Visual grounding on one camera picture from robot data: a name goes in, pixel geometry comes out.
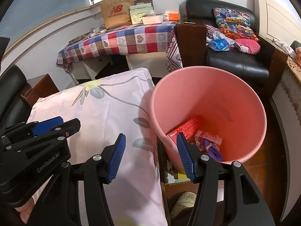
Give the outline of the person's left hand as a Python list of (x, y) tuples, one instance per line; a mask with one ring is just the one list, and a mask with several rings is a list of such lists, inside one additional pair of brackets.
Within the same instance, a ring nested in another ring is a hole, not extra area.
[(35, 205), (35, 201), (33, 197), (31, 197), (23, 206), (15, 208), (15, 210), (19, 212), (20, 219), (22, 220), (23, 223), (27, 224), (34, 205)]

